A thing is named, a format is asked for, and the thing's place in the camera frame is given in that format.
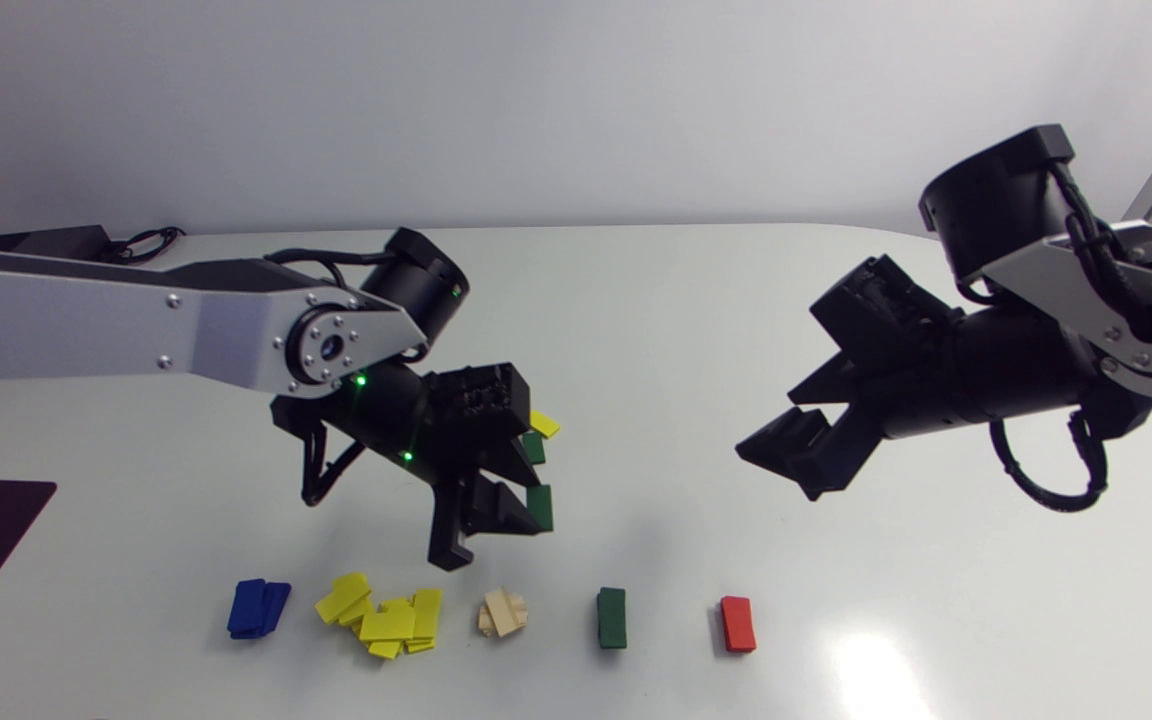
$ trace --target stack of blue blocks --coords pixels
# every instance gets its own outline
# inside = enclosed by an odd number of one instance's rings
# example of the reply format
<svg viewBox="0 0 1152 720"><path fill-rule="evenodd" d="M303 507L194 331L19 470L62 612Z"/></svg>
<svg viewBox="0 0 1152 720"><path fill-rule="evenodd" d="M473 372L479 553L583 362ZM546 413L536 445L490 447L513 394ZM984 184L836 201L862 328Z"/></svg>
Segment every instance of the stack of blue blocks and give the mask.
<svg viewBox="0 0 1152 720"><path fill-rule="evenodd" d="M234 605L229 609L229 637L234 639L264 638L274 632L283 614L289 583L266 583L265 579L243 579L234 588Z"/></svg>

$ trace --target black cable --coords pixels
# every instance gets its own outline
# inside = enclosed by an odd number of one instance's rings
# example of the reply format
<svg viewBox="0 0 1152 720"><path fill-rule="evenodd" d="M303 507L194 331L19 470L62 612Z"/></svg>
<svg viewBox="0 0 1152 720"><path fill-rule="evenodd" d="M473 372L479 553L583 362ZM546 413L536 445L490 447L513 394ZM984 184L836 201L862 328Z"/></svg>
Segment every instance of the black cable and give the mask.
<svg viewBox="0 0 1152 720"><path fill-rule="evenodd" d="M1023 488L1025 495L1031 497L1038 505L1055 511L1079 511L1086 510L1100 500L1101 493L1108 487L1106 478L1111 473L1111 464L1105 457L1105 445L1098 438L1093 438L1087 430L1087 419L1083 411L1078 410L1069 416L1069 432L1074 438L1074 447L1078 448L1078 455L1083 458L1083 464L1087 465L1087 492L1083 495L1061 495L1049 488L1039 486L1038 483L1029 479L1029 475L1020 469L1020 462L1011 455L1011 446L1007 442L1007 430L1003 420L992 420L990 423L990 439L993 441L993 450L998 454L998 460L1002 461L1002 469L1016 482L1016 486Z"/></svg>
<svg viewBox="0 0 1152 720"><path fill-rule="evenodd" d="M288 247L287 250L270 252L265 256L270 263L285 265L312 260L314 263L335 263L336 265L379 265L394 259L393 252L339 252L335 250L305 250L302 247Z"/></svg>
<svg viewBox="0 0 1152 720"><path fill-rule="evenodd" d="M147 260L157 258L157 256L161 255L164 250L168 249L168 247L172 247L172 243L177 241L177 238L183 236L183 234L189 233L175 227L175 225L168 225L168 227L152 229L151 232L136 233L123 242L109 242L109 244L105 247L105 251L101 253L99 260L101 263L109 263L113 265L134 265L146 263ZM132 247L152 237L160 238L159 245L137 255Z"/></svg>
<svg viewBox="0 0 1152 720"><path fill-rule="evenodd" d="M1092 213L1087 199L1084 199L1074 175L1063 162L1053 162L1049 172L1066 204L1073 209L1073 213L1064 219L1064 228L1069 232L1070 249L1078 256L1092 290L1115 313L1123 316L1135 336L1149 340L1152 338L1152 314L1119 266L1115 255L1121 256L1123 248L1117 237L1106 222Z"/></svg>
<svg viewBox="0 0 1152 720"><path fill-rule="evenodd" d="M958 295L970 300L978 305L998 305L1002 300L996 295L980 295L975 290L972 283L957 283Z"/></svg>

